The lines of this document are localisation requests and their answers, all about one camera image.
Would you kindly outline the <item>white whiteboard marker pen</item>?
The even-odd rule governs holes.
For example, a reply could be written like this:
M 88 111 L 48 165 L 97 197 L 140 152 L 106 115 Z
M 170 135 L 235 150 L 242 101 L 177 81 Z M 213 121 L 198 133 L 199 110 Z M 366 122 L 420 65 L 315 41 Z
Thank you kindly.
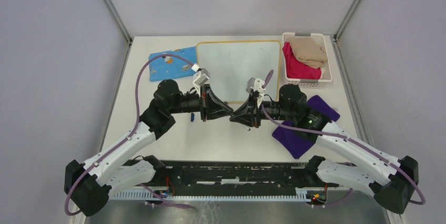
M 236 110 L 234 110 L 234 113 L 229 117 L 229 121 L 233 123 L 238 123 L 240 120 L 249 120 L 247 119 L 246 112 L 248 111 L 248 101 L 245 101 L 240 107 L 238 107 Z M 244 129 L 247 131 L 250 131 L 250 127 L 243 126 L 240 124 Z

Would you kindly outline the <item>yellow framed whiteboard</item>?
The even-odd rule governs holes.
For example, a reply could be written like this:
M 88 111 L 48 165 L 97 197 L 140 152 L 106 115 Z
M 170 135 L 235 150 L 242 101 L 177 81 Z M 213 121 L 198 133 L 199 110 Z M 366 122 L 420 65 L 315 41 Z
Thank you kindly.
M 213 92 L 222 101 L 243 103 L 248 97 L 247 81 L 262 80 L 274 70 L 266 94 L 278 96 L 281 65 L 281 42 L 278 40 L 242 40 L 200 42 L 196 46 L 198 64 L 210 72 Z

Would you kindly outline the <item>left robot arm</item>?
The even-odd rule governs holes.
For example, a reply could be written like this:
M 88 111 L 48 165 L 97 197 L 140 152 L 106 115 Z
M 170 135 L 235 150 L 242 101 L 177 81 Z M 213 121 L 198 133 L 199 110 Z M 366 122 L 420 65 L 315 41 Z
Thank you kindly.
M 109 199 L 136 185 L 149 182 L 161 185 L 165 171 L 157 159 L 143 159 L 134 165 L 125 163 L 141 149 L 161 138 L 174 124 L 173 114 L 200 112 L 202 119 L 213 120 L 230 116 L 234 110 L 216 97 L 205 84 L 195 93 L 182 93 L 172 79 L 163 80 L 154 92 L 149 107 L 137 114 L 135 125 L 116 142 L 83 162 L 71 161 L 65 169 L 65 212 L 69 203 L 78 213 L 90 217 L 98 213 Z

